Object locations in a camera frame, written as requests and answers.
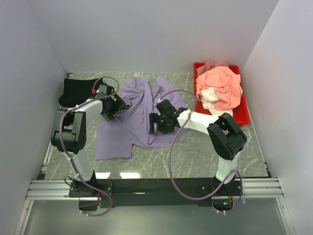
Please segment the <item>lavender t shirt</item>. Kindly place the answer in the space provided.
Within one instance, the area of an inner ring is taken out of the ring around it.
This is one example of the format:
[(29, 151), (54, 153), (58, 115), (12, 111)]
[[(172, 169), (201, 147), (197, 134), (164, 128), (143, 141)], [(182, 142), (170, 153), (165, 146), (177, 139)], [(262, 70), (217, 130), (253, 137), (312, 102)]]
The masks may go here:
[(154, 150), (173, 141), (175, 132), (149, 133), (149, 114), (157, 112), (160, 98), (169, 100), (176, 109), (186, 106), (171, 82), (159, 76), (151, 88), (149, 80), (133, 77), (123, 82), (120, 93), (130, 108), (117, 112), (110, 121), (100, 120), (96, 132), (96, 160), (130, 158), (133, 145)]

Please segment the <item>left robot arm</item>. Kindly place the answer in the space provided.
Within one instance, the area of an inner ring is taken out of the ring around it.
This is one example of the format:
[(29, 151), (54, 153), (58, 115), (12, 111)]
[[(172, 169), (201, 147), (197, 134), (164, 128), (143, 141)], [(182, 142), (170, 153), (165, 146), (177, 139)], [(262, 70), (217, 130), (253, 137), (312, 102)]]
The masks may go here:
[(109, 121), (117, 112), (129, 108), (130, 105), (123, 101), (117, 91), (104, 83), (99, 88), (93, 87), (91, 97), (82, 104), (56, 111), (50, 141), (66, 156), (74, 171), (74, 176), (69, 177), (72, 191), (87, 197), (98, 193), (95, 172), (89, 165), (85, 152), (88, 120), (101, 114)]

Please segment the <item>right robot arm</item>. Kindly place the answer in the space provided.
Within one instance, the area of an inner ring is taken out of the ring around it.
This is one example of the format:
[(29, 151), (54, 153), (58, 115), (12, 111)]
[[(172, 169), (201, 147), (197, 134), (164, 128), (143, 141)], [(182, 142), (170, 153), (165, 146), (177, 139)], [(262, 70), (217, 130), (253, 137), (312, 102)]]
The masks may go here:
[(169, 100), (161, 100), (156, 105), (157, 113), (149, 114), (149, 133), (155, 131), (164, 134), (173, 133), (179, 128), (208, 134), (219, 156), (218, 169), (215, 174), (215, 191), (226, 195), (232, 189), (235, 180), (237, 161), (247, 137), (234, 118), (223, 113), (220, 116), (207, 115), (187, 108), (176, 109)]

